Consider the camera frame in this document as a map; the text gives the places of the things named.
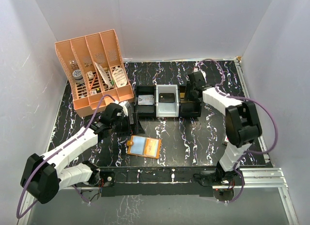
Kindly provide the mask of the orange leather card holder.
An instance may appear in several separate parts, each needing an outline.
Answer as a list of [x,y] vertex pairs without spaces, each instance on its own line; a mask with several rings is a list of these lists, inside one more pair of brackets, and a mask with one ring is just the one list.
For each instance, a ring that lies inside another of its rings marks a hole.
[[148,157],[148,156],[144,155],[144,149],[145,149],[145,144],[146,144],[147,138],[148,137],[142,137],[142,136],[138,136],[138,135],[131,136],[130,140],[127,141],[127,143],[126,143],[126,145],[128,146],[127,153],[129,155],[141,156],[141,157],[145,157],[145,158],[152,158],[152,157]]

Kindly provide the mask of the gold card with red logo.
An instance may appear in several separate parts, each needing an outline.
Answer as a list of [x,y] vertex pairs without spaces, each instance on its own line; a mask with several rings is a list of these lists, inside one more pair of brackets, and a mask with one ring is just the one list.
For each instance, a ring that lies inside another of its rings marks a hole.
[[147,138],[144,149],[144,155],[152,158],[158,158],[160,145],[161,145],[160,139]]

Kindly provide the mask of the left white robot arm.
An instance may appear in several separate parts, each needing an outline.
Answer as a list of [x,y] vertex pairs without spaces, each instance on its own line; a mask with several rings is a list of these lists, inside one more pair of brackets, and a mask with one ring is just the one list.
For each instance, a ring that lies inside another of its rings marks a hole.
[[40,203],[51,201],[58,191],[78,183],[96,186],[100,182],[100,168],[90,161],[68,165],[87,149],[96,146],[111,133],[130,136],[144,133],[139,118],[130,103],[110,103],[90,125],[51,151],[33,154],[27,161],[20,185]]

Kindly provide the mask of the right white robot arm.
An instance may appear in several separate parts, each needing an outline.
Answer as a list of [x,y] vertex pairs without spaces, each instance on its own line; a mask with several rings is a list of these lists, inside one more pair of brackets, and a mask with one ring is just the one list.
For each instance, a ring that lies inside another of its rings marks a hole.
[[240,159],[253,141],[262,135],[256,106],[253,102],[240,101],[219,91],[218,87],[207,85],[202,72],[188,75],[185,99],[203,101],[225,117],[225,131],[228,143],[223,156],[217,162],[215,172],[199,177],[223,185],[238,175]]

